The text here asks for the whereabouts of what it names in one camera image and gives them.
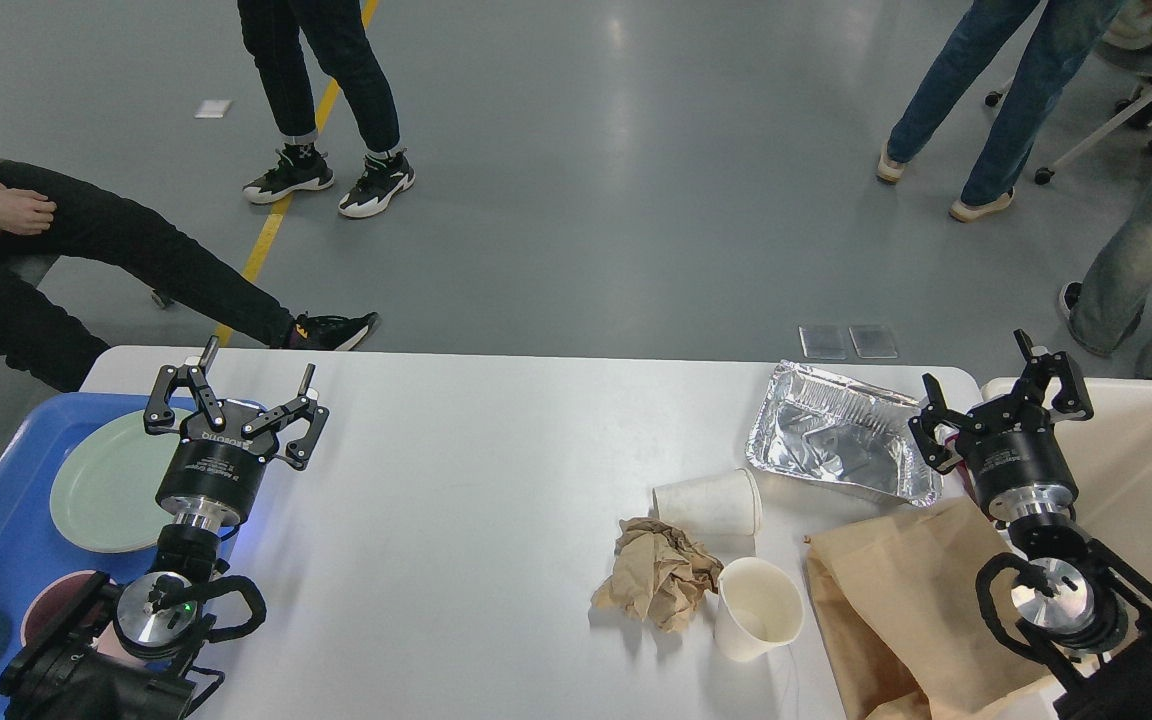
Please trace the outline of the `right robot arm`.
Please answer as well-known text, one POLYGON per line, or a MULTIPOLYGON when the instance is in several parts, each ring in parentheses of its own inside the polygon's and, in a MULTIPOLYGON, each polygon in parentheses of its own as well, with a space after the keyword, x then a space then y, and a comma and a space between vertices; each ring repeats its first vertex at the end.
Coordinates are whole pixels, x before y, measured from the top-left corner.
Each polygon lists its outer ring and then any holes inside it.
POLYGON ((1093 418, 1085 378, 1068 354, 1014 336, 1025 366, 1006 395, 960 414, 923 376, 911 435, 937 473, 965 467, 973 502, 1009 538, 975 596, 993 638, 1064 689, 1058 717, 1152 719, 1152 583, 1079 526, 1079 488, 1053 430, 1093 418))

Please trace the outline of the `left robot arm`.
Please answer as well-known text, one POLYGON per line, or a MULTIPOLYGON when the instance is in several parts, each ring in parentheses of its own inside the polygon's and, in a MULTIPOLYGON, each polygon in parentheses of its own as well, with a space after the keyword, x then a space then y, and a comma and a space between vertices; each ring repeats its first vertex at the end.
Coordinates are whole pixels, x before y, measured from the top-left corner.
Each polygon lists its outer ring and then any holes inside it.
POLYGON ((143 411, 147 434, 177 447, 156 502, 172 520, 141 578, 118 584, 99 571, 6 666, 8 719, 185 719, 223 683, 196 660, 209 643, 256 632, 268 611, 252 579, 234 575, 221 544, 250 518, 270 462, 301 471, 328 423, 314 364, 282 406, 218 397, 200 357, 165 365, 143 411))

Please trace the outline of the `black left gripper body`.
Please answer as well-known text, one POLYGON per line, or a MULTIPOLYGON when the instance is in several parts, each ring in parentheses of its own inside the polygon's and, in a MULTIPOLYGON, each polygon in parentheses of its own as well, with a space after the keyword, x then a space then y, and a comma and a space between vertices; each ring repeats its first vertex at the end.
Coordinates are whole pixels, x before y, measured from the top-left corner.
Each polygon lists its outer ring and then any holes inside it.
POLYGON ((182 515, 210 514, 219 526, 238 526, 250 516, 266 465, 280 444, 271 430, 241 437, 244 420, 214 430, 205 415, 191 415, 179 429, 180 444, 157 488, 156 503, 182 515))

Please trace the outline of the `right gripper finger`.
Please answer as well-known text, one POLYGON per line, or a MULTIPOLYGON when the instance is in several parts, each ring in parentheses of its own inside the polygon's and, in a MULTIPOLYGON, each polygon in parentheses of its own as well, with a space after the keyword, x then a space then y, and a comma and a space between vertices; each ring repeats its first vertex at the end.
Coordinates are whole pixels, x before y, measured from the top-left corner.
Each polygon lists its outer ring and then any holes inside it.
POLYGON ((1073 357, 1034 346, 1024 329, 1011 334, 1025 366, 1007 393, 1007 419, 1020 427, 1051 427, 1059 420, 1092 419, 1094 407, 1082 369, 1073 357))
POLYGON ((941 382, 938 382, 934 376, 923 374, 922 382, 925 389, 925 402, 919 414, 911 416, 908 420, 908 427, 925 464, 934 469, 937 473, 952 473, 952 469, 955 469, 963 458, 957 454, 957 450, 942 441, 938 435, 938 429, 972 429, 972 418, 947 406, 941 382))

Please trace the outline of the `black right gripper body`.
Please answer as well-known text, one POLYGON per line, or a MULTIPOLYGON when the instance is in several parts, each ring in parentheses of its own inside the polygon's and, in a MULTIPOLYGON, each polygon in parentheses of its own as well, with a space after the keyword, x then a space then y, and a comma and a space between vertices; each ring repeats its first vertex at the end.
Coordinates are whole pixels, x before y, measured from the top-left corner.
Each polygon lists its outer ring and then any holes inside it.
POLYGON ((961 429, 961 456, 980 510, 996 521, 1048 514, 1069 518, 1078 488, 1046 407, 992 400, 968 416, 972 420, 961 429))

